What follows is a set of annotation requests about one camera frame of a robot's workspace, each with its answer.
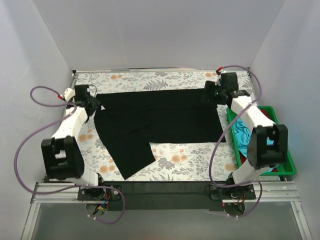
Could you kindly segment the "black t shirt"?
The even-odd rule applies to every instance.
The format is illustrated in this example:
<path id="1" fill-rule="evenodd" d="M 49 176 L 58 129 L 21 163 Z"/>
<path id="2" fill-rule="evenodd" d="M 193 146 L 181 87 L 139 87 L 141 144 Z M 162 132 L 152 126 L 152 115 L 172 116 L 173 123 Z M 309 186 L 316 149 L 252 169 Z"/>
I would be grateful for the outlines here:
<path id="1" fill-rule="evenodd" d="M 216 143 L 223 130 L 204 89 L 99 93 L 97 134 L 126 180 L 155 162 L 150 144 Z"/>

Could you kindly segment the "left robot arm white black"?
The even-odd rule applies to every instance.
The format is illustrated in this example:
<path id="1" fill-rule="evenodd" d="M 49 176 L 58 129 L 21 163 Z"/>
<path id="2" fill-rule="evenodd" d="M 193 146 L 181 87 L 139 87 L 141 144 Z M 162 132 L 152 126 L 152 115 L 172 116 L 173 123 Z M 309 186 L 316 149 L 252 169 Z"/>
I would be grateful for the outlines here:
<path id="1" fill-rule="evenodd" d="M 107 193 L 106 187 L 101 184 L 102 177 L 86 169 L 77 142 L 82 126 L 89 121 L 100 102 L 91 95 L 89 85 L 67 88 L 59 98 L 71 105 L 66 107 L 65 119 L 58 130 L 41 143 L 46 175 L 51 181 L 90 187 L 89 194 L 95 200 L 101 200 Z"/>

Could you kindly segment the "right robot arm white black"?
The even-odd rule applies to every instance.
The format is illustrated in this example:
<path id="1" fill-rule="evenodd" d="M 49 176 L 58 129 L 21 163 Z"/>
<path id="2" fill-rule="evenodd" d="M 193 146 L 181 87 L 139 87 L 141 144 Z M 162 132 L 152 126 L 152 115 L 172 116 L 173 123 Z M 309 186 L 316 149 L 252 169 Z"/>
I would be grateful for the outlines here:
<path id="1" fill-rule="evenodd" d="M 223 68 L 216 71 L 216 81 L 206 81 L 202 101 L 205 104 L 226 105 L 242 119 L 251 132 L 246 161 L 228 178 L 227 195 L 237 199 L 258 176 L 283 164 L 288 156 L 288 128 L 277 124 L 255 105 L 246 90 L 240 90 L 238 76 Z"/>

